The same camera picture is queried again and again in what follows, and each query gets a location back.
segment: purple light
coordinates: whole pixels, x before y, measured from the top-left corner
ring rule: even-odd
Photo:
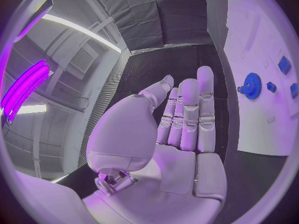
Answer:
[[[23,96],[18,100],[16,105],[14,106],[11,114],[9,115],[8,121],[12,123],[18,111],[22,107],[23,103],[28,99],[28,97],[39,87],[46,79],[50,76],[49,70],[46,74],[41,76],[35,83],[23,94]]]
[[[13,93],[16,91],[16,89],[36,70],[38,70],[40,67],[44,66],[46,64],[47,59],[44,59],[38,63],[36,63],[34,66],[32,66],[30,69],[24,72],[22,76],[20,76],[16,82],[12,85],[12,87],[7,91],[4,98],[1,101],[1,108],[6,106],[8,100],[10,100],[10,97],[13,95]]]
[[[23,83],[21,83],[15,91],[11,94],[9,100],[7,101],[4,107],[4,113],[6,116],[9,116],[11,111],[14,109],[14,106],[17,104],[18,100],[22,98],[22,96],[26,93],[26,91],[43,75],[49,73],[49,67],[47,65],[43,65],[38,70],[36,70],[33,74],[31,74]]]

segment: blue gear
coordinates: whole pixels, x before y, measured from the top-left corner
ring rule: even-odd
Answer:
[[[250,73],[244,81],[244,93],[250,100],[255,100],[262,91],[262,80],[256,73]]]

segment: air vent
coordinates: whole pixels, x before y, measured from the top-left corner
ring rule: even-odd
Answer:
[[[98,54],[91,46],[85,44],[72,58],[70,63],[85,74],[97,56]]]

